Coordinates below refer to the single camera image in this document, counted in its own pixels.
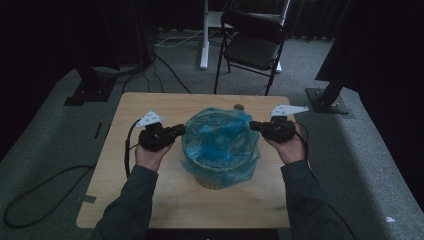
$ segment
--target black chair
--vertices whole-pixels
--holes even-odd
[[[233,28],[234,37],[228,33],[227,25]],[[227,60],[228,72],[231,72],[230,66],[233,66],[268,76],[265,96],[268,95],[286,39],[283,26],[269,18],[228,11],[221,16],[221,32],[223,40],[219,53],[214,94],[218,87],[221,61],[224,56]]]

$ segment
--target chair leg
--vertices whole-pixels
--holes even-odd
[[[216,94],[216,89],[218,88],[218,78],[219,78],[219,72],[221,71],[221,62],[222,62],[222,53],[224,51],[224,44],[221,44],[221,49],[219,50],[219,60],[218,60],[218,68],[216,70],[216,76],[215,76],[215,86],[213,89],[213,93]]]
[[[268,96],[269,88],[274,83],[275,73],[277,72],[277,64],[275,63],[271,70],[271,75],[269,77],[268,85],[266,86],[265,96]]]

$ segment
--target chair back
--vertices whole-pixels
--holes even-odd
[[[236,11],[224,12],[221,15],[222,29],[225,29],[225,24],[250,37],[265,39],[278,45],[283,43],[286,38],[284,28],[279,22],[252,14]]]

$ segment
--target tabletop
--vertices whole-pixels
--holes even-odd
[[[281,96],[125,93],[119,103],[96,169],[77,218],[81,228],[94,228],[103,211],[120,194],[126,182],[125,140],[131,125],[149,110],[162,117],[164,127],[185,124],[208,107],[233,109],[242,104],[253,120],[268,122],[278,104],[289,104]],[[131,146],[144,128],[135,128]],[[181,165],[181,137],[165,155],[158,171],[149,228],[152,229],[240,229],[289,227],[285,187],[277,152],[259,139],[261,158],[251,180],[221,190],[200,186]],[[134,152],[130,152],[130,166]]]

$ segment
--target stand base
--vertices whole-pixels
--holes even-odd
[[[321,105],[321,95],[324,92],[324,89],[319,88],[307,88],[305,89],[306,94],[308,94],[309,100],[312,103],[312,107],[314,108],[314,111],[317,113],[332,113],[332,114],[341,114],[344,118],[355,118],[353,113],[348,109],[342,98],[340,96],[337,97],[336,101],[334,103],[327,107]]]
[[[102,79],[102,83],[97,87],[97,91],[86,92],[84,82],[81,81],[72,97],[68,97],[65,106],[82,106],[84,102],[107,102],[115,85],[116,78]]]

